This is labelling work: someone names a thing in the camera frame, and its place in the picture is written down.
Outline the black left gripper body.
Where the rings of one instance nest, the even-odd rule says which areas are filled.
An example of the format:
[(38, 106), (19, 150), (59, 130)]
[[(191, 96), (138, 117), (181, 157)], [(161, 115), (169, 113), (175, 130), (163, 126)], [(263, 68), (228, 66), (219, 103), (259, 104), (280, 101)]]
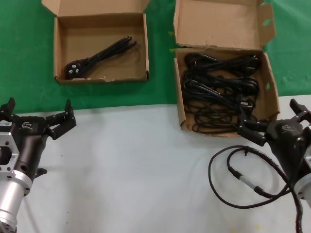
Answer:
[(19, 139), (19, 156), (14, 170), (34, 180), (42, 152), (46, 147), (48, 124), (41, 116), (12, 116), (12, 122), (18, 129)]

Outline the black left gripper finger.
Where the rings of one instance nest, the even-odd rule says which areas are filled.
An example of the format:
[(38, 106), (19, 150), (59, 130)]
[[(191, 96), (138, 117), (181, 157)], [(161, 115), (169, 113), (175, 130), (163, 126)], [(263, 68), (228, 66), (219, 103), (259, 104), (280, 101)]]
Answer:
[(45, 133), (56, 140), (73, 129), (76, 124), (74, 110), (70, 99), (67, 99), (63, 112), (45, 118), (48, 127)]
[(0, 120), (5, 120), (8, 122), (20, 122), (21, 117), (13, 114), (16, 102), (13, 97), (11, 97), (6, 104), (0, 107)]

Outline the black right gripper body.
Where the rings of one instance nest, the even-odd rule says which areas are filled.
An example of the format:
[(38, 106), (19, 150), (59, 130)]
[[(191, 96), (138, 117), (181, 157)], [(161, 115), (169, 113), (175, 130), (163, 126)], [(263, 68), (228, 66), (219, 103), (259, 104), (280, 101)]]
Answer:
[(272, 122), (265, 134), (273, 155), (279, 161), (286, 177), (293, 183), (311, 172), (304, 160), (311, 146), (311, 128), (291, 119)]

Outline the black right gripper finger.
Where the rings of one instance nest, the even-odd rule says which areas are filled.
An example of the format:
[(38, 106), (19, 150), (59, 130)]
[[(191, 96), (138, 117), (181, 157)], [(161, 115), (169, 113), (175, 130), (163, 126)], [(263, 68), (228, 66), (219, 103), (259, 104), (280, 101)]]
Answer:
[(295, 116), (291, 120), (301, 123), (302, 121), (307, 121), (311, 123), (311, 112), (306, 108), (305, 105), (298, 104), (295, 99), (290, 100), (290, 108), (295, 113)]
[(243, 110), (238, 117), (239, 127), (237, 130), (238, 135), (245, 139), (259, 145), (264, 146), (266, 143), (265, 133), (268, 127), (267, 122), (253, 121), (247, 118)]

